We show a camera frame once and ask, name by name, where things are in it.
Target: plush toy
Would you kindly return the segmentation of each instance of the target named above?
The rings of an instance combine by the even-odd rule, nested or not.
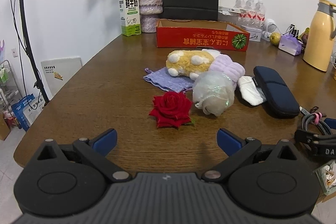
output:
[[[227,75],[236,89],[238,79],[245,75],[244,67],[233,62],[228,55],[216,50],[173,51],[166,61],[168,73],[171,76],[185,75],[192,80],[208,70],[219,71]]]
[[[211,63],[221,53],[215,50],[173,51],[168,55],[166,66],[171,76],[185,75],[192,80],[209,70]]]

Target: green pumpkin logo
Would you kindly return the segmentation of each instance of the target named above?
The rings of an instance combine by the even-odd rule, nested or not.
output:
[[[239,33],[232,39],[232,46],[234,46],[234,48],[236,48],[237,50],[240,50],[243,47],[245,47],[246,42],[247,42],[246,36],[242,33]]]

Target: clear plastic bag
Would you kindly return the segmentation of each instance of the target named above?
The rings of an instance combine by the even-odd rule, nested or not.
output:
[[[219,71],[206,71],[195,80],[193,85],[193,102],[206,115],[210,113],[219,117],[232,106],[235,94],[229,77]]]

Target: white floor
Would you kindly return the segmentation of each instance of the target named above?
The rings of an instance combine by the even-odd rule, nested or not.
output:
[[[13,154],[24,135],[23,129],[14,128],[5,141],[0,140],[0,224],[10,224],[22,214],[13,194],[14,182],[22,168]],[[312,215],[323,224],[335,224],[336,198],[317,204]]]

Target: blue package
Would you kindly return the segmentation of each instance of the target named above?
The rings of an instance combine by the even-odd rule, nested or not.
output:
[[[28,102],[31,102],[34,99],[35,99],[35,96],[33,94],[30,94],[30,95],[23,97],[16,104],[12,105],[12,110],[14,112],[14,115],[25,131],[29,129],[29,125],[27,123],[25,115],[23,114],[23,109],[25,108],[26,105],[28,105]]]

